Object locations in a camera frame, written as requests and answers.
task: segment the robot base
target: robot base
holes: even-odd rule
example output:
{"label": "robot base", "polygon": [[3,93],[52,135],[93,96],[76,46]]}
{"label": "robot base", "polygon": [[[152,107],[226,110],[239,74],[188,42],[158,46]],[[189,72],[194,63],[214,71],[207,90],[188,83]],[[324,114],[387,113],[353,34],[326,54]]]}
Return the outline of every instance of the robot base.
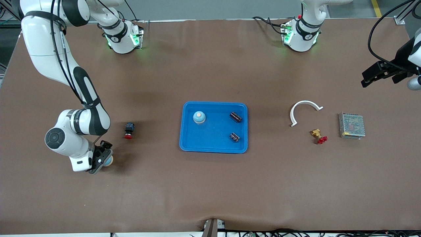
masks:
{"label": "robot base", "polygon": [[316,39],[319,36],[319,33],[317,33],[315,36],[306,35],[306,37],[309,37],[309,40],[305,40],[295,30],[297,24],[298,21],[294,19],[281,25],[281,32],[286,34],[282,35],[282,43],[283,45],[289,46],[294,51],[305,52],[316,43]]}
{"label": "robot base", "polygon": [[124,23],[127,25],[129,30],[120,42],[116,43],[113,41],[113,37],[110,39],[108,36],[104,35],[108,41],[109,48],[118,54],[128,54],[134,49],[142,49],[144,29],[136,24],[133,24],[131,21],[124,21]]}

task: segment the metal mesh box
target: metal mesh box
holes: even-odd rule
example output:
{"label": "metal mesh box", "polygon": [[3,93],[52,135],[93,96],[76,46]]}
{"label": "metal mesh box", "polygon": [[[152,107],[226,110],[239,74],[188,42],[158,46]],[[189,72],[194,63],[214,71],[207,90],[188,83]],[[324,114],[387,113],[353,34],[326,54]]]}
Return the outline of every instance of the metal mesh box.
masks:
{"label": "metal mesh box", "polygon": [[365,137],[364,121],[361,115],[340,113],[339,129],[343,138],[361,139]]}

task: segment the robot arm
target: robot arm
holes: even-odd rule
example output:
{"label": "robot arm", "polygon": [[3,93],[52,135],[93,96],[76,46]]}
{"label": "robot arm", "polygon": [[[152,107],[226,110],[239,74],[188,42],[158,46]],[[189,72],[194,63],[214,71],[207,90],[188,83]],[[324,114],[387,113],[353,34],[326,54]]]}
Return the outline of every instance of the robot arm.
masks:
{"label": "robot arm", "polygon": [[378,61],[362,73],[364,80],[361,81],[365,88],[380,79],[392,77],[393,83],[399,83],[405,78],[417,75],[410,79],[407,86],[411,90],[421,90],[421,28],[415,36],[405,43],[396,52],[395,58],[390,61],[395,67],[385,61]]}
{"label": "robot arm", "polygon": [[[102,0],[108,9],[117,12],[122,0]],[[71,87],[83,109],[64,110],[57,123],[45,135],[46,145],[68,156],[74,171],[95,174],[112,159],[111,144],[95,146],[82,135],[101,136],[110,126],[110,118],[95,91],[87,72],[74,60],[65,38],[66,25],[83,26],[91,17],[98,20],[117,53],[128,53],[139,44],[133,36],[139,28],[100,8],[96,0],[21,0],[22,32],[35,68],[49,79]]]}
{"label": "robot arm", "polygon": [[342,5],[352,0],[300,0],[302,13],[301,18],[293,19],[281,25],[282,41],[292,50],[305,52],[316,43],[319,29],[322,26],[326,12],[322,6]]}

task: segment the black cable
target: black cable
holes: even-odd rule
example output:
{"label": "black cable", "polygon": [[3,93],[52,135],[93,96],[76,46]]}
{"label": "black cable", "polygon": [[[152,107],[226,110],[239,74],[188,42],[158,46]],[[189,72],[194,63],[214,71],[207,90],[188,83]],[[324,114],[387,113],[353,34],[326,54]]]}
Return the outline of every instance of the black cable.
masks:
{"label": "black cable", "polygon": [[277,31],[277,30],[275,29],[275,27],[274,27],[273,23],[270,21],[270,18],[269,18],[269,17],[267,18],[267,21],[269,22],[269,24],[272,26],[272,29],[273,29],[276,33],[281,34],[281,35],[286,35],[286,33],[283,33],[283,32],[280,32],[280,31]]}
{"label": "black cable", "polygon": [[293,236],[295,236],[295,237],[298,237],[298,235],[296,235],[295,233],[293,233],[293,232],[288,232],[288,233],[286,233],[286,234],[284,234],[284,235],[281,235],[282,237],[284,237],[284,236],[286,236],[286,235],[288,235],[288,234],[292,234]]}
{"label": "black cable", "polygon": [[309,234],[307,234],[306,232],[301,231],[301,230],[290,229],[290,231],[299,234],[301,237],[302,237],[301,234],[304,234],[305,237],[310,237]]}
{"label": "black cable", "polygon": [[421,0],[419,0],[411,10],[412,15],[417,19],[421,19],[421,16],[419,16],[417,13],[415,13],[415,10],[417,9],[417,7],[420,3],[421,3]]}
{"label": "black cable", "polygon": [[406,236],[407,237],[410,237],[411,235],[414,235],[414,234],[419,235],[419,233],[421,233],[421,230],[416,230],[416,231],[414,231],[414,232],[412,232],[410,234],[407,234]]}
{"label": "black cable", "polygon": [[[53,0],[51,2],[51,14],[54,13],[54,3],[56,0]],[[54,45],[54,50],[56,51],[56,56],[57,56],[57,60],[59,62],[61,71],[63,72],[64,77],[66,78],[67,83],[69,84],[70,88],[72,89],[73,93],[76,95],[76,97],[79,99],[79,101],[82,103],[83,101],[80,99],[79,94],[77,93],[77,91],[75,90],[75,88],[72,87],[72,83],[70,82],[69,78],[67,77],[66,71],[63,68],[63,64],[61,62],[60,59],[60,55],[59,55],[59,51],[57,50],[57,44],[56,44],[56,37],[54,36],[54,26],[53,26],[53,20],[50,20],[50,26],[51,26],[51,38],[53,39],[53,45]]]}
{"label": "black cable", "polygon": [[372,233],[363,233],[357,231],[355,233],[341,233],[338,234],[337,237],[402,237],[400,233],[401,232],[398,234],[393,230],[377,230]]}
{"label": "black cable", "polygon": [[408,0],[408,1],[405,1],[405,2],[403,2],[403,3],[401,3],[401,4],[399,4],[399,5],[397,5],[396,7],[394,7],[394,8],[392,8],[390,11],[388,11],[388,12],[386,12],[386,14],[384,14],[384,15],[382,15],[381,17],[380,17],[380,19],[374,24],[374,26],[373,26],[373,28],[371,29],[371,31],[370,31],[370,34],[369,34],[369,36],[368,36],[368,43],[367,43],[367,45],[368,45],[368,50],[370,51],[370,53],[374,56],[374,57],[376,57],[377,59],[379,59],[379,60],[381,60],[381,61],[384,61],[385,63],[387,63],[387,64],[390,64],[390,65],[392,65],[392,66],[394,66],[394,67],[396,67],[396,68],[399,68],[400,70],[402,70],[402,71],[404,71],[404,72],[408,72],[408,70],[406,70],[405,68],[403,68],[403,67],[400,67],[400,66],[398,66],[398,65],[396,65],[396,64],[394,64],[394,63],[392,63],[392,62],[390,62],[390,61],[388,61],[388,60],[386,60],[386,59],[384,59],[384,58],[382,58],[382,57],[380,57],[379,55],[377,55],[377,54],[375,54],[374,53],[374,51],[371,49],[371,37],[373,36],[373,32],[374,32],[374,30],[375,30],[375,28],[376,28],[376,26],[387,16],[387,15],[389,15],[391,12],[393,12],[393,11],[395,11],[396,9],[398,9],[398,8],[400,8],[400,7],[402,7],[402,6],[404,6],[405,4],[408,4],[408,3],[411,3],[411,2],[413,2],[414,0]]}
{"label": "black cable", "polygon": [[6,9],[0,6],[0,13],[2,12],[2,10],[3,10],[3,14],[0,16],[0,18],[2,18],[4,14],[6,14]]}
{"label": "black cable", "polygon": [[[265,19],[263,19],[263,18],[261,18],[261,17],[259,17],[259,16],[255,16],[255,17],[252,17],[252,19],[259,19],[259,20],[261,20],[261,21],[263,21],[264,23],[266,23],[266,24],[270,24],[270,22],[268,22],[267,20],[265,20]],[[279,24],[273,24],[274,26],[277,26],[277,27],[281,27],[281,25]]]}
{"label": "black cable", "polygon": [[[404,11],[406,11],[406,9],[408,9],[411,5],[412,5],[412,4],[408,4],[408,5],[406,5],[405,9],[403,9],[403,10],[399,13],[399,15],[397,15],[397,16],[396,16],[396,18],[400,18],[400,15],[402,15],[402,13],[404,13]],[[406,13],[406,15],[404,15],[404,16],[402,17],[402,19],[403,19],[403,18],[405,18],[406,16],[408,16],[408,14],[409,14],[409,13],[411,13],[411,11],[407,12],[407,13]]]}
{"label": "black cable", "polygon": [[120,19],[120,17],[116,16],[114,14],[114,12],[112,12],[112,10],[110,10],[107,6],[105,6],[105,4],[103,4],[100,0],[97,0],[101,5],[103,5],[109,12],[111,12],[115,17],[117,17],[118,19]]}
{"label": "black cable", "polygon": [[[61,2],[61,0],[59,0],[58,3],[57,3],[57,6],[58,6],[57,15],[59,17],[60,17],[60,2]],[[73,80],[72,73],[70,72],[69,60],[67,58],[67,50],[66,50],[66,48],[63,48],[63,49],[64,49],[64,59],[66,60],[67,72],[69,73],[69,77],[70,77],[70,81],[72,83],[73,89],[75,89],[75,91],[77,92],[76,86],[75,86],[75,81]],[[82,102],[79,93],[77,95],[78,95],[78,98],[79,98],[80,102]]]}
{"label": "black cable", "polygon": [[123,13],[121,13],[121,11],[117,11],[118,12],[118,16],[121,18],[121,19],[124,19],[124,15],[123,15]]}
{"label": "black cable", "polygon": [[132,12],[132,14],[133,14],[133,16],[134,16],[134,19],[136,19],[136,20],[137,20],[137,17],[136,17],[136,15],[135,15],[135,13],[133,12],[133,10],[131,9],[130,5],[127,3],[127,0],[124,0],[124,1],[126,2],[126,5],[129,7],[130,11]]}

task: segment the yellow floor line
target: yellow floor line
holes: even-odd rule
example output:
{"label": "yellow floor line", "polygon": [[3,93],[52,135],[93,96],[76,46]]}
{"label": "yellow floor line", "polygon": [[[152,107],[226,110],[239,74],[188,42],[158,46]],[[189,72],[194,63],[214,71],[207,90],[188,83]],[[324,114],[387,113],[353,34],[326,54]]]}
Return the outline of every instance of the yellow floor line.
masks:
{"label": "yellow floor line", "polygon": [[374,12],[376,13],[376,17],[381,17],[381,12],[380,12],[380,8],[378,8],[377,0],[371,0],[371,3],[373,5]]}

